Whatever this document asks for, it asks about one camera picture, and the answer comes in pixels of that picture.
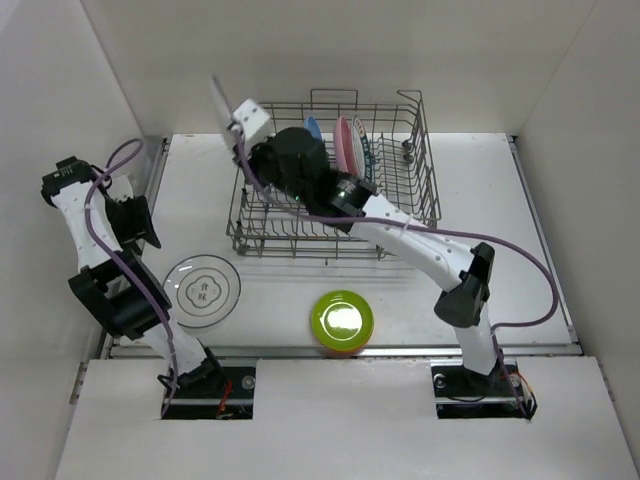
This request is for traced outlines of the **white plate colourful print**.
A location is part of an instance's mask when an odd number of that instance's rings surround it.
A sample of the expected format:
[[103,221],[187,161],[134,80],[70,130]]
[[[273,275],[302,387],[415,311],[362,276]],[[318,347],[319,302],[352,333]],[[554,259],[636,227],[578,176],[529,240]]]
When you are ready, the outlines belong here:
[[236,122],[231,103],[217,76],[211,75],[209,82],[215,105],[216,121],[221,129],[225,145],[231,152],[232,161],[239,167],[241,160],[238,149],[243,148],[244,140],[242,126]]

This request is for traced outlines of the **white patterned plate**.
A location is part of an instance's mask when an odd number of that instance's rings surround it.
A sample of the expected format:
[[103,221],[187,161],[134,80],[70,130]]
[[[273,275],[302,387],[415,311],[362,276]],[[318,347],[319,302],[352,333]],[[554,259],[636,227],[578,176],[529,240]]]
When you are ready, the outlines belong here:
[[183,328],[211,328],[231,315],[242,293],[240,275],[227,259],[196,255],[176,264],[163,280],[173,308],[172,318]]

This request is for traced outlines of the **lime green plastic plate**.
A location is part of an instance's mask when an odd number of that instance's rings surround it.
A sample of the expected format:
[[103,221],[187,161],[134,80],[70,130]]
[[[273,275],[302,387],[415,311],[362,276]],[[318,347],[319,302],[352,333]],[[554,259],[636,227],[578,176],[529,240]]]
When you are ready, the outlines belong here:
[[375,328],[369,303],[349,290],[335,290],[320,297],[312,308],[310,322],[316,340],[336,350],[364,347]]

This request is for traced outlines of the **orange plastic plate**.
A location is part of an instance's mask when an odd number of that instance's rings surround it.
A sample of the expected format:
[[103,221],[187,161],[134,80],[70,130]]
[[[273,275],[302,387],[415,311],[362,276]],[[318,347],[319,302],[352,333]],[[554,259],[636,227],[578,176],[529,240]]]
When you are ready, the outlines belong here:
[[328,358],[352,358],[358,357],[362,353],[363,347],[349,350],[336,350],[327,346],[323,346],[319,349],[319,351],[324,357]]

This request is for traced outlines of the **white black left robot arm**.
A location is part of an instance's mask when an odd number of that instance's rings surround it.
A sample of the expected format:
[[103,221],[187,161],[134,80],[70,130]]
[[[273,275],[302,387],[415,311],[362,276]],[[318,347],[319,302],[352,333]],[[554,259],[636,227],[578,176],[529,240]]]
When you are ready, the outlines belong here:
[[138,243],[158,248],[145,196],[134,195],[126,176],[95,187],[98,172],[75,156],[42,179],[44,200],[64,216],[78,256],[69,286],[113,337],[139,340],[167,360],[168,389],[209,397],[227,383],[216,357],[174,320],[163,324],[171,301],[140,259]]

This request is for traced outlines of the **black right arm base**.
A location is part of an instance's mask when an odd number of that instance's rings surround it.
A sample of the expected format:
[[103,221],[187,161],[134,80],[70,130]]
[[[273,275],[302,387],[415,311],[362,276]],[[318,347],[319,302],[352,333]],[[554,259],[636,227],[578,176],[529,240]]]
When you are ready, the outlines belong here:
[[439,419],[524,419],[531,420],[538,402],[518,366],[500,366],[489,377],[462,365],[431,367],[435,410]]

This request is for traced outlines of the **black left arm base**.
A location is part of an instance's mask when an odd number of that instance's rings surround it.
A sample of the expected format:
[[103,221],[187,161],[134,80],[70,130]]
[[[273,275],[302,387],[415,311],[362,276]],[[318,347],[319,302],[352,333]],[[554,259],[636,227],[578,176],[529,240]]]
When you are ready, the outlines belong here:
[[163,420],[251,420],[256,387],[256,363],[222,362],[226,379],[178,388],[170,398],[170,381],[160,375],[165,388],[161,406]]

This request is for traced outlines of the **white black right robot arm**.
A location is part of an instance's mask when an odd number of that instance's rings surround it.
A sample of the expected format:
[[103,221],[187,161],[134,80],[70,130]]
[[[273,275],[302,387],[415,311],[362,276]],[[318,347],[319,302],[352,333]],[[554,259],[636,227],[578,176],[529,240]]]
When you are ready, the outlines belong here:
[[431,232],[372,183],[332,168],[324,142],[302,127],[263,136],[253,145],[238,135],[236,150],[258,191],[273,187],[299,202],[297,208],[284,205],[287,213],[388,250],[431,278],[441,290],[434,312],[454,329],[462,351],[465,386],[484,394],[498,384],[498,355],[485,310],[492,247],[470,247]]

